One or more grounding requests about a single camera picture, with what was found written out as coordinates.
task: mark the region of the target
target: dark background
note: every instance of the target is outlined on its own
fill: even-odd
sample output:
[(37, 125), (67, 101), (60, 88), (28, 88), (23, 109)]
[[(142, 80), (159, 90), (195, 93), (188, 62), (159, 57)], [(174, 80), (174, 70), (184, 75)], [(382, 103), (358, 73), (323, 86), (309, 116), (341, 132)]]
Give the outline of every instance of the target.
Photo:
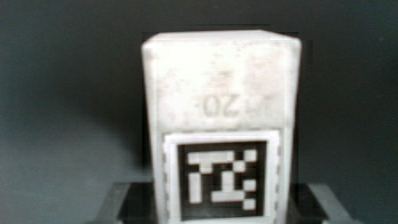
[(293, 180), (398, 223), (398, 2), (0, 1), (0, 223), (81, 224), (151, 180), (140, 44), (264, 29), (303, 42)]

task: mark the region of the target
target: printed number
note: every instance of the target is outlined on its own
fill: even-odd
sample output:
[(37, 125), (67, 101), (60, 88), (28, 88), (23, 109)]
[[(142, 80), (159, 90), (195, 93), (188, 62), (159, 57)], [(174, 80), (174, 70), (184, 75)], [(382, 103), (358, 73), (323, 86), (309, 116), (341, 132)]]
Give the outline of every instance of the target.
[(206, 117), (234, 117), (238, 115), (238, 109), (232, 108), (236, 104), (238, 95), (230, 94), (225, 96), (209, 95), (202, 100), (202, 112)]

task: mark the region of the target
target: block top face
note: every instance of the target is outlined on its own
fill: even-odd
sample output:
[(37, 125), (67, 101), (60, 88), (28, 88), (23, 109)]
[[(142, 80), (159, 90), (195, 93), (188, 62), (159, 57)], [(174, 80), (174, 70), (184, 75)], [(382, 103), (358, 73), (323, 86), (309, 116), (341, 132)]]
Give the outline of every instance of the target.
[(159, 131), (293, 126), (294, 38), (257, 30), (165, 33), (145, 42), (142, 53)]
[(238, 31), (204, 31), (204, 32), (174, 32), (154, 35), (145, 44), (152, 41), (195, 41), (195, 42), (262, 42), (268, 40), (287, 40), (296, 42), (294, 38), (266, 32), (262, 30)]

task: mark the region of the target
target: white block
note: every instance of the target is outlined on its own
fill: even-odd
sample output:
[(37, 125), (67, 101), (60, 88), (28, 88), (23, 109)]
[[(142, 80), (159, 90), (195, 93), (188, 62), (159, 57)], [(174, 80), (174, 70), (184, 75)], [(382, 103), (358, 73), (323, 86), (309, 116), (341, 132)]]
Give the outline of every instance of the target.
[(243, 180), (243, 190), (255, 191), (255, 180)]
[(190, 173), (188, 174), (190, 179), (190, 203), (200, 203), (202, 202), (202, 180), (200, 180), (200, 174)]
[(255, 200), (254, 199), (245, 199), (245, 201), (243, 201), (243, 209), (245, 210), (254, 210), (255, 209)]
[[(275, 150), (266, 151), (261, 158), (266, 159), (264, 215), (236, 220), (238, 223), (282, 224), (300, 42), (259, 30), (165, 33), (143, 43), (142, 55), (158, 223), (184, 223), (177, 207), (179, 185), (172, 184), (179, 180), (174, 170), (177, 144), (188, 144), (197, 139), (202, 143), (220, 139), (246, 141), (255, 130), (257, 133), (277, 133), (277, 137), (273, 134), (273, 137), (264, 137), (277, 141), (266, 142), (266, 150)], [(165, 143), (167, 136), (175, 133), (186, 137), (184, 140), (175, 144), (172, 140)], [(200, 222), (211, 222), (211, 219), (190, 221)]]
[(243, 191), (213, 191), (211, 201), (213, 202), (243, 202), (245, 192)]
[(232, 162), (232, 171), (236, 173), (245, 172), (245, 161), (234, 161)]

